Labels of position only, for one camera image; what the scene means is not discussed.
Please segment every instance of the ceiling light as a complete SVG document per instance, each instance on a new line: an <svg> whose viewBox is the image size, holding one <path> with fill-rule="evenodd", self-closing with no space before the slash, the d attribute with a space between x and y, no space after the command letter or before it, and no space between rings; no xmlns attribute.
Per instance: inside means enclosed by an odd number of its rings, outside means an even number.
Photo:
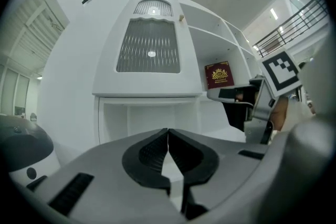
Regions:
<svg viewBox="0 0 336 224"><path fill-rule="evenodd" d="M277 14L275 13L274 9L271 8L271 12L272 12L272 14L273 14L273 16L274 16L274 19L277 20L277 19L278 19L278 16L277 16Z"/></svg>
<svg viewBox="0 0 336 224"><path fill-rule="evenodd" d="M149 52L148 52L148 56L149 56L149 57L155 57L155 55L156 55L156 52L155 52L155 51L149 51Z"/></svg>

